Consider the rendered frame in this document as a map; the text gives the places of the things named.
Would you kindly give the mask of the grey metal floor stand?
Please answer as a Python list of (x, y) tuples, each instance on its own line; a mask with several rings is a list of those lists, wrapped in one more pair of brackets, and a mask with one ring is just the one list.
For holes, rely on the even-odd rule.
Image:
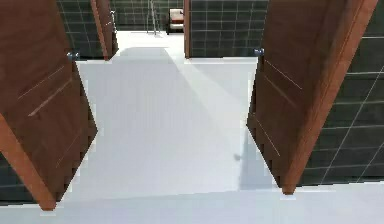
[(146, 32), (149, 32), (150, 30), (153, 30), (154, 35), (157, 35), (160, 32), (154, 0), (147, 1)]

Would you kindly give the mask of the brown wooden room door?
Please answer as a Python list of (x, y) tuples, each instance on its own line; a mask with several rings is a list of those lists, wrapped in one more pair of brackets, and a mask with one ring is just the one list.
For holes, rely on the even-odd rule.
[(0, 0), (0, 206), (52, 211), (97, 127), (56, 0)]
[(110, 0), (91, 0), (91, 7), (103, 57), (109, 61), (118, 51), (114, 12)]
[(247, 128), (291, 195), (379, 0), (269, 0)]

